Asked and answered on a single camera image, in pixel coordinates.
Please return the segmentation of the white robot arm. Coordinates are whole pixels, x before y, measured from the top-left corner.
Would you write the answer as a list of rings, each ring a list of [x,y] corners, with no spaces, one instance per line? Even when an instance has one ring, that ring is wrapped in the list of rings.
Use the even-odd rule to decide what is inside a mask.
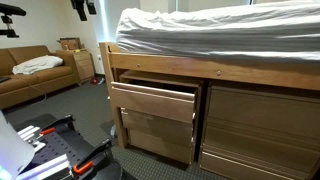
[[[0,180],[14,180],[34,154],[34,148],[17,134],[0,111]]]

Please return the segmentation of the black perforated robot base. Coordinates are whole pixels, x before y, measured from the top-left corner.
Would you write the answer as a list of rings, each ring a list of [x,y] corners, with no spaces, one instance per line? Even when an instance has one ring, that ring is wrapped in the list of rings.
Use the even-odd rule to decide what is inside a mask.
[[[29,125],[38,127],[35,124],[36,118],[14,125],[13,128],[17,131],[27,128]],[[72,167],[77,164],[82,158],[88,155],[95,147],[90,145],[77,131],[69,131],[66,133],[50,133],[49,135],[41,135],[40,142],[46,146],[35,153],[31,163],[27,166],[24,172],[31,170],[39,165],[42,165],[61,155],[66,155]],[[106,166],[102,169],[91,169],[82,176],[75,175],[72,171],[72,180],[123,180],[125,177],[124,170],[121,165],[114,159],[111,147],[103,154],[98,156],[94,162],[99,162],[105,159]]]

